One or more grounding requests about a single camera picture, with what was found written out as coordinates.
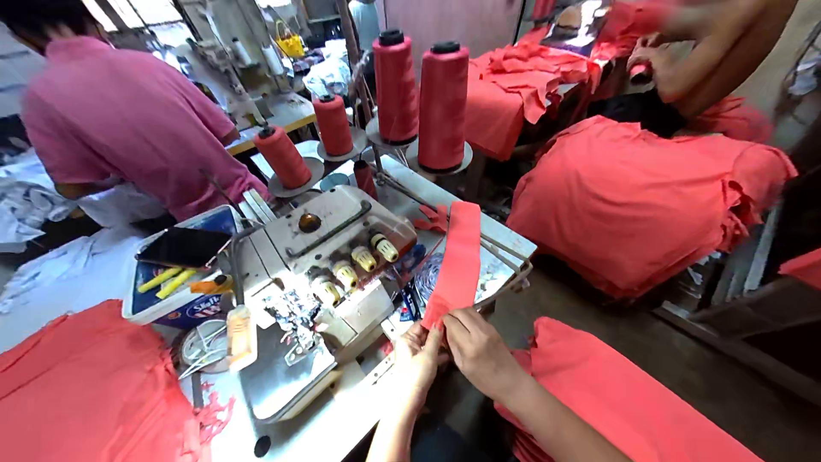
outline stack of fabric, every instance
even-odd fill
[[[0,355],[6,460],[209,459],[233,400],[221,407],[212,395],[195,412],[162,339],[121,309],[109,300],[60,316]]]
[[[770,146],[667,140],[600,116],[553,141],[516,186],[507,226],[615,298],[731,250],[797,175]]]
[[[508,160],[524,121],[537,123],[548,106],[557,109],[560,84],[587,85],[589,95],[600,77],[601,68],[588,58],[525,37],[471,59],[465,138],[486,155]]]
[[[761,462],[750,450],[592,335],[548,317],[534,324],[530,350],[513,352],[546,390],[634,462]],[[496,403],[517,431],[521,462],[553,459]]]

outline sewing machine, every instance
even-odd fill
[[[237,244],[257,344],[240,380],[255,418],[295,417],[374,342],[393,310],[380,276],[415,243],[407,218],[338,186]]]

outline yellow bag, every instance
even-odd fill
[[[282,35],[279,34],[280,25],[284,28]],[[277,42],[277,45],[279,45],[279,48],[282,49],[282,52],[290,58],[302,58],[305,56],[305,50],[302,48],[300,36],[291,32],[285,24],[285,21],[278,20],[276,27],[277,38],[274,41]]]

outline yellow table edge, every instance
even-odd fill
[[[314,122],[316,122],[316,114],[311,114],[310,116],[301,118],[301,119],[299,119],[295,122],[291,122],[283,128],[285,129],[285,132],[290,133],[290,132],[293,132],[294,130],[296,130],[297,128],[299,128],[299,127],[304,127],[305,125],[308,125],[309,123],[314,123]],[[229,148],[226,148],[226,150],[228,151],[228,154],[230,154],[230,155],[238,155],[238,154],[241,154],[241,153],[243,153],[243,152],[245,152],[249,149],[252,149],[253,147],[254,147],[254,141],[253,140],[245,140],[245,141],[243,141],[242,143],[240,143],[238,145],[234,145],[234,146],[231,146]]]

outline black hair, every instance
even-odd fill
[[[87,35],[96,20],[82,0],[2,0],[0,21],[18,35],[44,37],[44,29],[65,24],[75,34]]]

